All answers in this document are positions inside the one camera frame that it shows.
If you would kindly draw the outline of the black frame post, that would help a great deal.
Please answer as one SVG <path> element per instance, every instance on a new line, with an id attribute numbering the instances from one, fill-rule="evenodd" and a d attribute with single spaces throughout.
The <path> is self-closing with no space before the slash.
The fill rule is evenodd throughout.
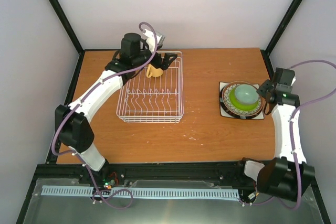
<path id="1" fill-rule="evenodd" d="M 291 4 L 289 5 L 287 11 L 285 12 L 281 22 L 279 23 L 275 33 L 273 34 L 269 44 L 265 49 L 265 53 L 267 56 L 270 56 L 272 51 L 274 50 L 276 44 L 278 43 L 279 39 L 283 35 L 286 27 L 289 25 L 290 21 L 292 20 L 293 16 L 295 15 L 296 11 L 298 10 L 299 6 L 301 5 L 303 0 L 292 0 Z"/>
<path id="2" fill-rule="evenodd" d="M 51 4 L 53 10 L 55 11 L 59 21 L 61 22 L 64 30 L 66 31 L 70 41 L 72 42 L 74 48 L 76 49 L 77 53 L 82 53 L 84 51 L 83 47 L 81 46 L 75 31 L 73 30 L 59 0 L 48 0 Z"/>

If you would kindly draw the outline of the left black frame post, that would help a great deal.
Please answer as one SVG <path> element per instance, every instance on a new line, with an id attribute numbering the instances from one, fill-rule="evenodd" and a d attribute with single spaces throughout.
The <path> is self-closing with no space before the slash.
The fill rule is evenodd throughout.
<path id="1" fill-rule="evenodd" d="M 83 47 L 81 46 L 75 31 L 73 30 L 59 0 L 48 0 L 51 4 L 53 10 L 55 11 L 59 21 L 61 22 L 64 30 L 66 31 L 70 41 L 72 42 L 74 48 L 76 49 L 77 53 L 82 53 L 84 51 Z"/>

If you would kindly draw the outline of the orange rimmed floral plate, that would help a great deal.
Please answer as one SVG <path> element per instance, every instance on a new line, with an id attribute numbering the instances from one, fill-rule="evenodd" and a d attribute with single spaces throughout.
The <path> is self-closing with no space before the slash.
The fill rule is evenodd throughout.
<path id="1" fill-rule="evenodd" d="M 235 86 L 237 84 L 250 84 L 250 83 L 242 82 L 242 81 L 235 81 L 235 82 L 231 82 L 231 83 L 225 85 L 221 89 L 221 93 L 220 93 L 223 104 L 225 105 L 225 108 L 227 108 L 229 112 L 233 113 L 236 116 L 244 116 L 244 117 L 257 116 L 261 112 L 262 107 L 263 107 L 263 102 L 262 102 L 261 96 L 259 96 L 259 102 L 258 102 L 257 107 L 255 109 L 251 110 L 251 111 L 240 110 L 240 109 L 236 108 L 234 105 L 232 105 L 232 103 L 230 102 L 229 92 L 232 90 L 233 86 Z"/>

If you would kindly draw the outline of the yellow mug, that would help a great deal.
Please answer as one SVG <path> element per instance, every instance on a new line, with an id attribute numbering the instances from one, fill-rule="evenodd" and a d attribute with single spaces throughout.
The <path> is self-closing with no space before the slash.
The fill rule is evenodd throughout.
<path id="1" fill-rule="evenodd" d="M 162 74 L 163 74 L 163 70 L 161 68 L 155 68 L 151 64 L 148 64 L 146 74 L 145 74 L 147 78 L 151 78 L 151 77 L 157 78 L 157 77 L 160 77 Z"/>

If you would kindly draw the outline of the right black frame post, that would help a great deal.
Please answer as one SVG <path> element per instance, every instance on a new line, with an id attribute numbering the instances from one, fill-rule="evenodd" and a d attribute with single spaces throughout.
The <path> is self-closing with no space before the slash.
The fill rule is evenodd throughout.
<path id="1" fill-rule="evenodd" d="M 279 39 L 283 35 L 286 27 L 289 25 L 290 21 L 292 20 L 293 16 L 295 15 L 296 11 L 298 10 L 299 6 L 301 5 L 303 0 L 292 0 L 291 4 L 289 5 L 287 11 L 285 12 L 281 22 L 279 23 L 275 33 L 273 34 L 269 44 L 265 49 L 265 53 L 267 56 L 270 56 L 272 51 L 274 50 L 276 44 L 278 43 Z"/>

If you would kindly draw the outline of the lime green plate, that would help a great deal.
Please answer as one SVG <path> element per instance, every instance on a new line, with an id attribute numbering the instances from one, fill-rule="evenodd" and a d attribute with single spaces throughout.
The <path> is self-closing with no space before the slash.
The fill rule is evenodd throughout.
<path id="1" fill-rule="evenodd" d="M 243 111 L 251 111 L 251 110 L 255 109 L 258 105 L 259 99 L 256 103 L 251 104 L 251 105 L 240 104 L 237 101 L 237 99 L 235 98 L 235 95 L 234 95 L 234 91 L 235 91 L 235 89 L 238 85 L 239 84 L 233 86 L 232 90 L 229 92 L 229 100 L 232 103 L 232 105 L 234 105 L 236 108 L 238 108 L 240 110 L 243 110 Z"/>

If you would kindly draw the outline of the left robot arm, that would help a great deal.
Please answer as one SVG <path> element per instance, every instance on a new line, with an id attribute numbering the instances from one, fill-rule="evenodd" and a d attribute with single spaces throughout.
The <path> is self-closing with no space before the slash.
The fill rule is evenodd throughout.
<path id="1" fill-rule="evenodd" d="M 109 170 L 104 167 L 106 159 L 95 147 L 94 133 L 90 126 L 96 112 L 129 80 L 142 69 L 147 78 L 163 74 L 176 59 L 176 54 L 157 52 L 165 37 L 145 29 L 142 39 L 136 33 L 127 33 L 121 40 L 121 48 L 105 66 L 98 80 L 78 99 L 68 105 L 59 105 L 55 110 L 54 141 L 61 141 L 69 147 L 69 153 L 78 156 L 84 166 L 91 169 L 91 178 L 97 183 L 108 180 Z"/>

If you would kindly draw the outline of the light green floral bowl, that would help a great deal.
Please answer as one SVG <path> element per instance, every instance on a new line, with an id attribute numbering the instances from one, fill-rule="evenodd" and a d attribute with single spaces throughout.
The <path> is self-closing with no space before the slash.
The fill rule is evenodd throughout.
<path id="1" fill-rule="evenodd" d="M 234 91 L 235 98 L 240 104 L 251 105 L 258 101 L 259 95 L 254 86 L 239 84 Z"/>

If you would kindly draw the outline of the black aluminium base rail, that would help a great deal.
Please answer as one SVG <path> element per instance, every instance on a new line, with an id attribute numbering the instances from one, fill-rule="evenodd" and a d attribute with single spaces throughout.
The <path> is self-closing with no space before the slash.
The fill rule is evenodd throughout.
<path id="1" fill-rule="evenodd" d="M 215 182 L 221 186 L 251 186 L 251 178 L 244 174 L 245 161 L 210 163 L 143 163 L 109 164 L 93 172 L 99 186 L 117 179 L 119 185 L 131 180 L 192 180 Z M 92 185 L 89 172 L 80 164 L 41 164 L 33 179 L 76 178 L 82 184 Z"/>

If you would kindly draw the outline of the white wire dish rack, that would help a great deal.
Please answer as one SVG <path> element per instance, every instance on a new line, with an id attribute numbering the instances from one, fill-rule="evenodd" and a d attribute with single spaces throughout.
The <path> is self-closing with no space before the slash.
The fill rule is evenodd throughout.
<path id="1" fill-rule="evenodd" d="M 184 114 L 183 53 L 172 54 L 175 59 L 159 77 L 146 76 L 147 68 L 120 90 L 116 115 L 125 123 L 178 123 Z"/>

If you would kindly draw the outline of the metal floor sheet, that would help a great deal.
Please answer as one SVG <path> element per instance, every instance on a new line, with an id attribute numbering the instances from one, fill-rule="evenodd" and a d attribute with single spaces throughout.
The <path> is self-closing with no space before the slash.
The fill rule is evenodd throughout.
<path id="1" fill-rule="evenodd" d="M 305 192 L 300 208 L 292 211 L 262 194 L 254 204 L 218 199 L 135 199 L 132 195 L 117 198 L 115 194 L 103 202 L 95 193 L 92 197 L 42 196 L 45 185 L 88 186 L 75 179 L 38 180 L 23 223 L 323 223 L 312 189 Z M 146 180 L 133 182 L 130 188 L 230 189 L 205 182 Z"/>

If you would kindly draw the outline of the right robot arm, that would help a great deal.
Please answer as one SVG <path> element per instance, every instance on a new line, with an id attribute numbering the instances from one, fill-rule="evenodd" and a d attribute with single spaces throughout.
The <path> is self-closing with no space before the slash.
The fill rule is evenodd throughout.
<path id="1" fill-rule="evenodd" d="M 268 164 L 244 158 L 243 174 L 256 183 L 260 193 L 279 199 L 301 202 L 315 177 L 307 164 L 300 142 L 300 98 L 292 93 L 295 72 L 277 68 L 257 92 L 265 99 L 264 112 L 270 114 L 275 128 L 275 154 Z"/>

